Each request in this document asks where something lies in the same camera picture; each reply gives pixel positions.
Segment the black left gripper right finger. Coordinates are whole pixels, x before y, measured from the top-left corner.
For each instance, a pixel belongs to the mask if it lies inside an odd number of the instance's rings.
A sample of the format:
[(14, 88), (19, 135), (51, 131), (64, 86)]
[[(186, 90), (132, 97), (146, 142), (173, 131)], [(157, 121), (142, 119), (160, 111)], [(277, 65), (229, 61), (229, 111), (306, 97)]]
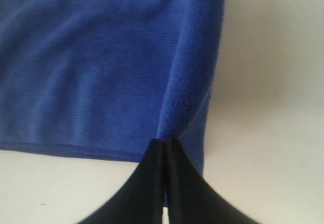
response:
[(256, 221), (217, 194), (190, 162), (177, 139), (166, 142), (169, 223), (248, 224)]

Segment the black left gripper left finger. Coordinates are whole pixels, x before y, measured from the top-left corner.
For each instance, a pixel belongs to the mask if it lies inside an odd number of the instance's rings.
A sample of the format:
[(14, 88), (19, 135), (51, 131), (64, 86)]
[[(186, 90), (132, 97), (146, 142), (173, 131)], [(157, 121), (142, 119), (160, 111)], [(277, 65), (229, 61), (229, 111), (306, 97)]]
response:
[(153, 139), (132, 175), (83, 224), (159, 224), (165, 199), (164, 142)]

